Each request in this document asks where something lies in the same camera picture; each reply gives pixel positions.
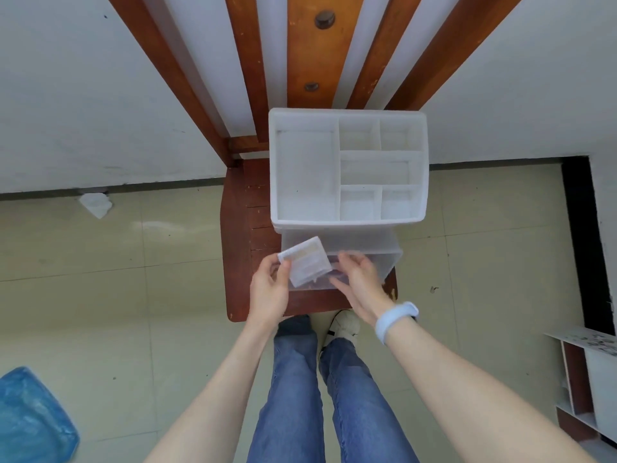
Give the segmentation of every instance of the white sneaker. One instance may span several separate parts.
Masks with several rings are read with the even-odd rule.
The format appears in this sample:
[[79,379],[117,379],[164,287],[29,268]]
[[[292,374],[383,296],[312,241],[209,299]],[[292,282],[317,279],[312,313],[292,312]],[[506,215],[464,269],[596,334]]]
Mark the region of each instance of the white sneaker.
[[340,311],[336,314],[334,320],[332,320],[332,325],[330,325],[323,347],[325,348],[328,346],[328,344],[336,338],[345,338],[355,346],[356,342],[358,342],[357,338],[359,332],[360,319],[358,315],[350,310]]

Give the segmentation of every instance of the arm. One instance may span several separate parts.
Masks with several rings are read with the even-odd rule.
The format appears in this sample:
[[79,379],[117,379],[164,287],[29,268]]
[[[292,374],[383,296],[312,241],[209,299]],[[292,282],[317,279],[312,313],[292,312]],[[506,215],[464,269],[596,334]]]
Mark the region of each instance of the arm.
[[[394,306],[372,263],[361,254],[339,254],[350,285],[331,279],[358,316],[372,327]],[[409,317],[397,321],[386,344],[467,462],[591,463],[566,433],[511,389],[446,348]]]
[[231,462],[249,393],[266,342],[287,308],[289,262],[271,272],[276,254],[263,259],[251,281],[243,331],[205,389],[174,422],[144,463]]

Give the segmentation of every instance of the tile floor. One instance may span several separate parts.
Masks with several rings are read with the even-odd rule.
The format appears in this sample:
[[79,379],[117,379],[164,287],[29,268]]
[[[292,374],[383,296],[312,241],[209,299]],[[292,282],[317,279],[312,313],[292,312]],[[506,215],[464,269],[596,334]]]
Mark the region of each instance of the tile floor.
[[[242,325],[225,315],[221,187],[0,202],[0,374],[31,367],[82,437],[79,463],[141,462],[203,388]],[[420,323],[555,420],[563,374],[542,335],[582,324],[559,165],[431,172],[426,219],[398,229],[399,293]],[[313,317],[321,337],[331,313]],[[368,328],[358,352],[422,462],[459,461]],[[236,462],[268,392],[272,343]],[[326,456],[339,461],[323,383]]]

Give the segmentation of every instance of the leg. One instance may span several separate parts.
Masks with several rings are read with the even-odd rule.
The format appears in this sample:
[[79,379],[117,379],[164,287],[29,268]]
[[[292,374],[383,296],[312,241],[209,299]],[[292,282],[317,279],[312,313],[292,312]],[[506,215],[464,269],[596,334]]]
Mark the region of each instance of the leg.
[[272,383],[247,463],[325,460],[317,335],[309,317],[301,315],[281,322],[274,337]]
[[[355,316],[347,312],[347,317]],[[323,349],[319,368],[335,405],[333,421],[341,445],[341,462],[418,463],[396,416],[355,352],[353,341],[359,322],[355,334],[349,334],[353,325],[341,334],[345,318],[340,323],[343,327],[335,328],[336,319],[333,322],[335,338]]]

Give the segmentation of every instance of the white wristband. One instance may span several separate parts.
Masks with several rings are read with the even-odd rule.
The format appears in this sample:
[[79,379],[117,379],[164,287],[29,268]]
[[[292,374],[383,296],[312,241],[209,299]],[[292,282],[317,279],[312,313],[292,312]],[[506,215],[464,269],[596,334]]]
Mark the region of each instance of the white wristband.
[[375,334],[382,344],[386,343],[386,333],[392,325],[403,317],[417,317],[420,311],[411,302],[396,305],[389,311],[383,313],[375,323]]

